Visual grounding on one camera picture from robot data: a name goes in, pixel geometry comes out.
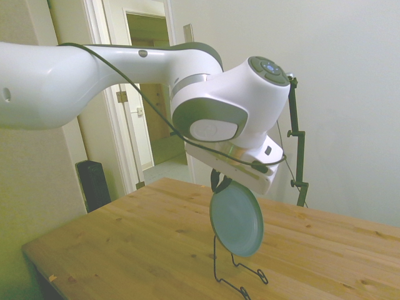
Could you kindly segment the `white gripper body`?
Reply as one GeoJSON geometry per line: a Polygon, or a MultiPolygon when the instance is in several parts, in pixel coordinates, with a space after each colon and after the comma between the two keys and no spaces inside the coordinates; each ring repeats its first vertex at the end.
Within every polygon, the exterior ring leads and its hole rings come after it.
{"type": "Polygon", "coordinates": [[[192,157],[258,194],[266,194],[269,191],[278,170],[278,165],[268,166],[267,173],[250,166],[232,165],[224,162],[222,158],[217,158],[213,153],[190,144],[185,145],[185,150],[192,157]]]}

